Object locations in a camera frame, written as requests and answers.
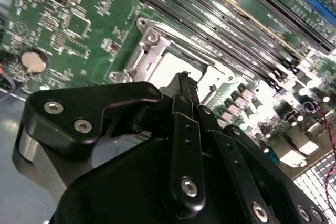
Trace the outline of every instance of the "metal mounting screw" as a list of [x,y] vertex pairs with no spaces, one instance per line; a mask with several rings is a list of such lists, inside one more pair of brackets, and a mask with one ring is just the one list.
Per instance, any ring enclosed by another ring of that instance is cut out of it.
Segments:
[[184,95],[180,96],[180,99],[182,100],[182,102],[188,103],[188,99]]
[[60,104],[59,102],[46,102],[44,104],[44,110],[49,113],[49,114],[60,114],[63,112],[64,107],[62,104]]
[[319,212],[317,212],[314,208],[311,208],[311,212],[319,221],[323,222],[323,218]]
[[257,218],[261,222],[266,223],[268,221],[267,213],[264,210],[264,208],[261,207],[261,205],[259,205],[256,202],[253,202],[253,204],[252,204],[252,210],[253,210],[254,214],[257,216]]
[[109,79],[110,79],[110,81],[115,81],[116,76],[115,76],[114,72],[109,72]]
[[151,43],[151,44],[156,44],[159,41],[159,37],[157,34],[149,34],[147,37],[147,40]]
[[301,215],[301,217],[306,220],[306,221],[310,221],[310,216],[309,214],[300,206],[298,206],[298,211],[299,214]]
[[236,135],[240,135],[240,131],[239,131],[238,128],[233,127],[232,130],[233,130],[233,132],[234,132]]
[[181,182],[181,187],[182,190],[190,197],[196,197],[197,193],[198,193],[198,189],[197,186],[195,185],[195,183],[188,179],[188,178],[184,178]]
[[92,131],[92,124],[85,119],[75,121],[73,126],[75,127],[75,130],[80,133],[89,133]]
[[208,107],[203,108],[204,112],[207,113],[208,115],[211,114],[211,110]]
[[155,89],[154,87],[148,87],[148,91],[155,95],[159,94],[157,89]]

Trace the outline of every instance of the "black robotic arm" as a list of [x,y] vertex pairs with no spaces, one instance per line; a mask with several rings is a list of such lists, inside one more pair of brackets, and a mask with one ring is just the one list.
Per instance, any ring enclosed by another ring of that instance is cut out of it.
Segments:
[[[137,82],[28,98],[13,161],[58,203],[50,223],[328,223],[244,132],[219,127],[187,73],[161,91]],[[140,131],[152,139],[92,168],[106,132]]]

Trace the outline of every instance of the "red wire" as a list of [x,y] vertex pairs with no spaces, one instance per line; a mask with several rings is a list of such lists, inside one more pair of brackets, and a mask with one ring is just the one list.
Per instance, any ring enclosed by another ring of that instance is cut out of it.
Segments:
[[325,128],[327,129],[328,131],[328,135],[329,135],[329,140],[330,140],[330,143],[331,143],[331,147],[332,147],[332,150],[333,150],[333,156],[334,156],[334,163],[333,165],[331,166],[327,176],[326,176],[326,180],[324,181],[324,188],[325,188],[325,196],[327,198],[327,203],[328,203],[328,206],[330,208],[330,210],[333,212],[334,215],[336,215],[336,211],[334,209],[334,207],[332,206],[332,204],[330,203],[330,195],[329,195],[329,192],[328,192],[328,185],[329,185],[329,180],[331,178],[331,175],[335,172],[336,170],[336,146],[335,146],[335,142],[334,142],[334,137],[333,135],[331,134],[331,129],[330,129],[330,125],[329,125],[329,122],[327,120],[327,118],[324,116],[324,114],[322,113],[321,109],[320,108],[317,108],[317,110],[319,111],[320,115],[322,116],[322,118],[324,119],[324,123],[325,123]]

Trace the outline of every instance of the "black wire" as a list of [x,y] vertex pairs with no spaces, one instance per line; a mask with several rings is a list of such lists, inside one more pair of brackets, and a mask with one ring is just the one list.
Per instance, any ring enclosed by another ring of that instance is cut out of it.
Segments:
[[14,80],[6,73],[0,72],[0,76],[3,77],[5,80],[7,80],[10,84],[10,89],[7,93],[5,93],[4,96],[0,97],[0,102],[4,101],[5,99],[7,99],[7,97],[9,97],[11,94],[14,93],[14,91],[16,90],[16,85]]

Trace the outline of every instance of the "motherboard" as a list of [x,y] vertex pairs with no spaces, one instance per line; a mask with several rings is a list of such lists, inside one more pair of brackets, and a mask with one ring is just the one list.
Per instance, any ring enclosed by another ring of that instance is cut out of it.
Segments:
[[306,153],[289,163],[305,166],[326,132],[316,106],[336,122],[333,1],[12,0],[1,70],[23,94],[160,88],[188,72],[220,126],[234,123],[258,145],[279,134],[307,139],[311,148],[298,144]]

